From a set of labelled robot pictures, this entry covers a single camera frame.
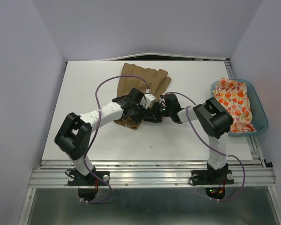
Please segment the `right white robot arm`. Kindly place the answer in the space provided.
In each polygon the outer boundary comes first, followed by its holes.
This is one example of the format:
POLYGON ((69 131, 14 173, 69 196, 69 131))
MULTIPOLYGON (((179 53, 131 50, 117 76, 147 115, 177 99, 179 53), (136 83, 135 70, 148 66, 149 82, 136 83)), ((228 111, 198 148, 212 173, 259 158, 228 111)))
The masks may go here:
POLYGON ((214 97, 202 104, 182 108, 177 93, 169 92, 161 97, 161 101, 155 102, 145 121, 160 123, 163 118, 171 118, 177 124, 189 122, 197 137, 209 148, 206 177, 212 183, 217 183, 223 178, 222 168, 227 164, 226 140, 233 118, 230 113, 214 97), (198 120, 201 127, 208 135, 209 143, 206 143, 195 130, 193 120, 198 120))

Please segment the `brown pleated skirt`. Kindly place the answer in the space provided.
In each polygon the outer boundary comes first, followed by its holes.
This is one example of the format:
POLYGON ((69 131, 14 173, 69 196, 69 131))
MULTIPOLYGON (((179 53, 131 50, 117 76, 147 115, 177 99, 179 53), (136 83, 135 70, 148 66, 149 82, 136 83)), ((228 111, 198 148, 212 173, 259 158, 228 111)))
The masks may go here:
POLYGON ((145 92, 149 87, 150 93, 156 98, 166 92, 171 78, 163 69, 142 68, 135 64, 125 63, 122 67, 121 78, 118 82, 117 97, 127 95, 132 88, 145 92))

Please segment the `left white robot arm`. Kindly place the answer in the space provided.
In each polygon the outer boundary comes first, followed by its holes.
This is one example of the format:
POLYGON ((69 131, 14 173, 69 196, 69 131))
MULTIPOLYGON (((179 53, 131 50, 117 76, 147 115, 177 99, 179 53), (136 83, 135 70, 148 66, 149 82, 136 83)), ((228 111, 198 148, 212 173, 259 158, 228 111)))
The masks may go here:
POLYGON ((54 142, 69 157, 83 184, 89 185, 95 179, 95 167, 87 156, 92 133, 98 133, 100 127, 126 117, 140 123, 155 100, 149 90, 142 93, 133 88, 128 95, 117 97, 98 110, 81 115, 72 112, 65 117, 54 142))

